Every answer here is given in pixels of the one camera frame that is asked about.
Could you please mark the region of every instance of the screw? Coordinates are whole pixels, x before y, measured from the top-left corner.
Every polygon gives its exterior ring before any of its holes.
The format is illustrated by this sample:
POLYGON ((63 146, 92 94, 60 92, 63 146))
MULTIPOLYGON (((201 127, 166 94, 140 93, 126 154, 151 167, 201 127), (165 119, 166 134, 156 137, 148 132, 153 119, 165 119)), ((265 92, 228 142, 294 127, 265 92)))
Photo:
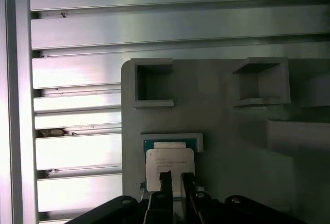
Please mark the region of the screw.
POLYGON ((203 192, 197 192, 197 193, 196 193, 196 196, 197 196, 198 198, 203 198, 203 197, 205 197, 205 194, 204 194, 203 192))
POLYGON ((124 203, 124 204, 129 204, 130 202, 131 202, 131 200, 129 200, 129 199, 126 199, 126 200, 122 201, 122 203, 124 203))
POLYGON ((232 202, 233 203, 241 203, 241 199, 239 199, 237 197, 234 197, 234 198, 232 198, 232 202))

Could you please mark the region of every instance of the square holder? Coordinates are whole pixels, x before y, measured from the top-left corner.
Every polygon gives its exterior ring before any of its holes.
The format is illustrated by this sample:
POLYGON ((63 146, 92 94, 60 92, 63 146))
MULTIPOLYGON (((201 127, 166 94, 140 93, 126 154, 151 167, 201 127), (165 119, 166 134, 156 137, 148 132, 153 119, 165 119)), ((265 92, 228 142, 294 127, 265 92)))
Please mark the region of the square holder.
POLYGON ((158 80, 172 72, 171 58, 142 58, 131 60, 132 107, 173 107, 172 99, 161 95, 158 80))
POLYGON ((236 107, 291 103, 287 58, 249 57, 232 74, 236 107))

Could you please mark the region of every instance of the metal frame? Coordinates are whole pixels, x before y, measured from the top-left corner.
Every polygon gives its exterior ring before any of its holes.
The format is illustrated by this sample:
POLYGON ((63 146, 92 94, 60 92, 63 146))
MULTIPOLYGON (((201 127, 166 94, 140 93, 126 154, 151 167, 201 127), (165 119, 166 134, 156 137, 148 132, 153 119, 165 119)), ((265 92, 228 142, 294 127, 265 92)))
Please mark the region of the metal frame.
POLYGON ((32 89, 30 0, 15 0, 17 27, 19 124, 22 162, 23 222, 37 223, 36 150, 32 89))
POLYGON ((15 0, 0 0, 0 223, 23 223, 15 0))

